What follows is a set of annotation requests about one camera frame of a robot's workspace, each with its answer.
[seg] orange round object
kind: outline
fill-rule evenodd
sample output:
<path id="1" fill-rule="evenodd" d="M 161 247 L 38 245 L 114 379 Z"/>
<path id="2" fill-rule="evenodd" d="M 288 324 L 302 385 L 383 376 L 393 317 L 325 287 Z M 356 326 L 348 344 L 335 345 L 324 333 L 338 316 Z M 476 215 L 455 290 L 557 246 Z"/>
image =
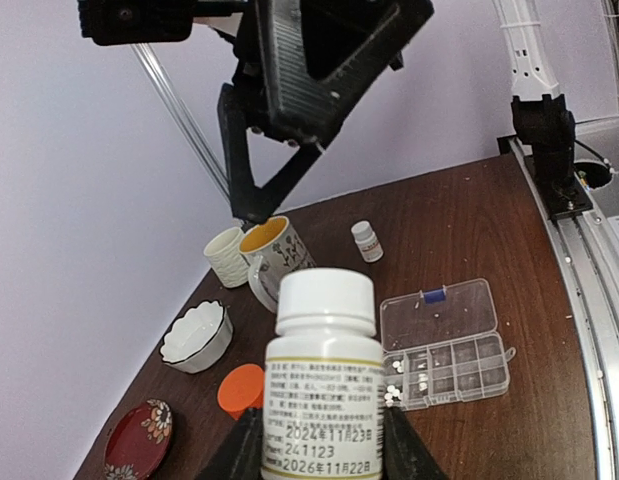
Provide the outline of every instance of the orange round object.
<path id="1" fill-rule="evenodd" d="M 218 404 L 238 420 L 248 408 L 262 408 L 265 372 L 258 365 L 248 363 L 234 369 L 220 384 Z"/>

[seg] floral pattern plate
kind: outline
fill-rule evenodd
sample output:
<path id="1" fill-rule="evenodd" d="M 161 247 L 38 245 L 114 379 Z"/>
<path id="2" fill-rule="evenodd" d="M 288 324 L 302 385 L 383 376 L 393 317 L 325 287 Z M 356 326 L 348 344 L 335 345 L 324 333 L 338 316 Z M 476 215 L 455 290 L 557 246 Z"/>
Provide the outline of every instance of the floral pattern plate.
<path id="1" fill-rule="evenodd" d="M 109 437 L 106 480 L 145 480 L 164 459 L 173 433 L 171 408 L 147 400 L 127 413 Z"/>

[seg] wooden table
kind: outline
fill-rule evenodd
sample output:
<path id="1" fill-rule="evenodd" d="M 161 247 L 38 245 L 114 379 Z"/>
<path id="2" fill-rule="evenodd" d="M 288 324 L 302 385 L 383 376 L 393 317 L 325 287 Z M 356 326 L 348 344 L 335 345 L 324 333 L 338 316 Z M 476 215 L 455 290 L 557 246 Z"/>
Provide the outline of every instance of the wooden table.
<path id="1" fill-rule="evenodd" d="M 318 264 L 370 276 L 377 304 L 477 277 L 490 282 L 505 348 L 518 350 L 509 364 L 508 393 L 408 414 L 451 478 L 595 478 L 587 389 L 569 303 L 537 207 L 512 157 L 372 188 L 289 216 Z M 360 219 L 371 222 L 385 249 L 377 264 L 363 263 L 351 238 L 349 228 Z M 238 365 L 262 365 L 274 336 L 274 316 L 249 288 L 225 290 L 213 273 L 182 311 L 215 298 L 230 305 L 235 325 L 225 356 L 190 376 L 163 366 L 156 347 L 77 479 L 102 478 L 111 428 L 151 397 L 166 400 L 178 413 L 172 450 L 155 478 L 192 479 L 207 464 L 234 423 L 216 403 L 220 382 Z"/>

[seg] white mug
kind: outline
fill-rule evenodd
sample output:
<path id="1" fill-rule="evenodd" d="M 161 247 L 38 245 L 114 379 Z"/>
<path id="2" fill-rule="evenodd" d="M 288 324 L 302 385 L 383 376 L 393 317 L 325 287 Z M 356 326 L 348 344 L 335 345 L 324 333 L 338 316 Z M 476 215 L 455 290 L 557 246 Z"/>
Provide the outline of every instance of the white mug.
<path id="1" fill-rule="evenodd" d="M 240 253 L 249 264 L 249 286 L 271 312 L 278 309 L 280 281 L 287 273 L 316 266 L 307 247 L 285 216 L 272 217 L 247 232 Z"/>
<path id="2" fill-rule="evenodd" d="M 203 252 L 220 282 L 226 288 L 239 287 L 247 283 L 247 265 L 240 256 L 238 247 L 245 234 L 240 228 L 232 227 L 211 240 Z"/>

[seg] scalloped bowl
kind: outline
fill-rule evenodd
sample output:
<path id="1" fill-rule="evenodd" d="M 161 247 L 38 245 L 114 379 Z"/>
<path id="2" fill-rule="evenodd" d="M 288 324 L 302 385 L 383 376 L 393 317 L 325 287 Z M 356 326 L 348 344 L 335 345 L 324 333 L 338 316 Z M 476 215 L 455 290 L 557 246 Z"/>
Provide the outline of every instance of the scalloped bowl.
<path id="1" fill-rule="evenodd" d="M 216 363 L 233 338 L 227 308 L 218 300 L 203 302 L 176 320 L 165 335 L 160 355 L 165 365 L 199 373 Z"/>

